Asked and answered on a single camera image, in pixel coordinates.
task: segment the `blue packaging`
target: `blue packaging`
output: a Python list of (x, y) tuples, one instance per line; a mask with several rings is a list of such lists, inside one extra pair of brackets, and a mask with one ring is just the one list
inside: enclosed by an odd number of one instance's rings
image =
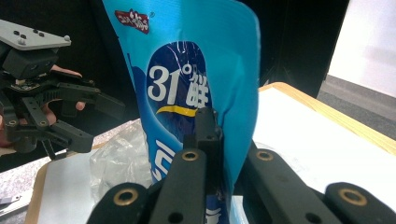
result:
[(257, 117), (256, 16), (234, 0), (103, 3), (129, 65), (154, 182), (166, 176), (184, 134), (194, 133), (197, 108), (212, 106), (225, 136), (225, 193), (230, 195)]

